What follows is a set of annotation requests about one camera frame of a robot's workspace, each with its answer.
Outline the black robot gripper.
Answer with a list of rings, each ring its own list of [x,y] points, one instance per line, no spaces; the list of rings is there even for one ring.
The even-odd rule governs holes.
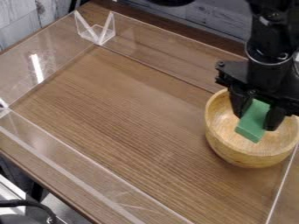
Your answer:
[[[278,57],[247,56],[223,60],[215,66],[215,82],[228,89],[232,112],[240,118],[258,99],[270,105],[264,129],[275,131],[286,116],[299,116],[299,68],[291,54]]]

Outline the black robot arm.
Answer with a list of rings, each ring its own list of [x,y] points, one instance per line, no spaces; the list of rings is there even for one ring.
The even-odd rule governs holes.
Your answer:
[[[216,63],[215,82],[228,89],[236,117],[254,100],[270,105],[262,127],[274,131],[299,116],[299,0],[246,0],[252,20],[247,59]]]

